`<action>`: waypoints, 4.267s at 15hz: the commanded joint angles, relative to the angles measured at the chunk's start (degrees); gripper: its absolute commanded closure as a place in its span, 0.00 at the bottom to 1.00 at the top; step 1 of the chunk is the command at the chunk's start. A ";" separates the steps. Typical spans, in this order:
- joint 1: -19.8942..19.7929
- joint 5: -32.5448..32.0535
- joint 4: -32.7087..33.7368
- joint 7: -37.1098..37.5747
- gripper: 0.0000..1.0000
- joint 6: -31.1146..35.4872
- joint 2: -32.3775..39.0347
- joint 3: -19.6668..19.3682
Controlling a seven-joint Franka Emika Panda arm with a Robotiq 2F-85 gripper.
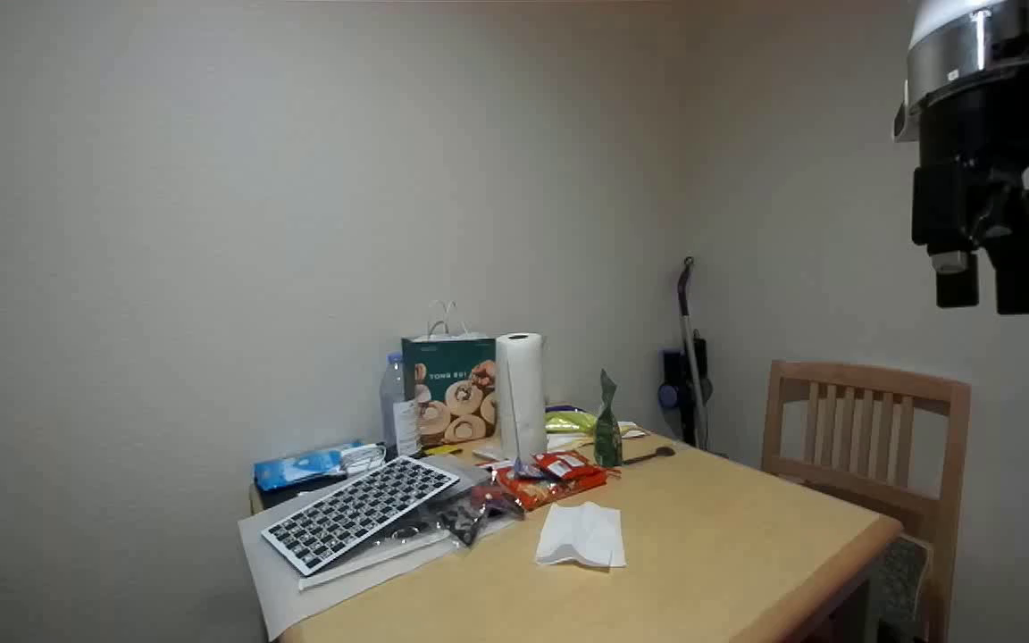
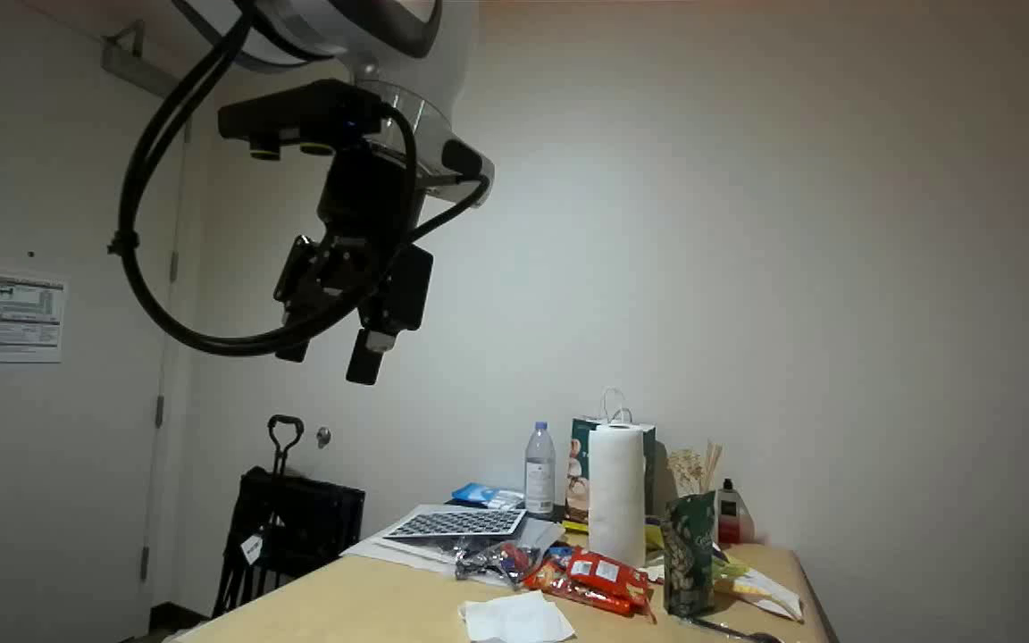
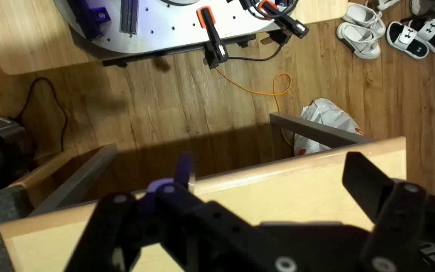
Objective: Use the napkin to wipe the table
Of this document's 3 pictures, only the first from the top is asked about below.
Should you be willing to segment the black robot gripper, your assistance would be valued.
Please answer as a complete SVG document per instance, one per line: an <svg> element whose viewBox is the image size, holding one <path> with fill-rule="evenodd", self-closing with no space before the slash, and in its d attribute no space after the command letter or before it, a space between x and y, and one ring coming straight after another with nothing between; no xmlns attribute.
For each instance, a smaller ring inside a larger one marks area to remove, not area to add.
<svg viewBox="0 0 1029 643"><path fill-rule="evenodd" d="M909 240L927 247L938 306L980 304L974 247L998 273L998 310L1029 316L1029 85L973 85L919 119Z"/></svg>

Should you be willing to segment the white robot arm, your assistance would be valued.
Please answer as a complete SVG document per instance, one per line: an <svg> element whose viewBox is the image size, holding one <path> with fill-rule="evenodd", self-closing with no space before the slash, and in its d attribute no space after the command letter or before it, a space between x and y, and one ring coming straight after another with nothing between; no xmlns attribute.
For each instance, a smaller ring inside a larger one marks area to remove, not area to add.
<svg viewBox="0 0 1029 643"><path fill-rule="evenodd" d="M998 310L1029 316L1029 0L919 0L893 136L919 145L909 242L934 304L980 304L987 250Z"/></svg>

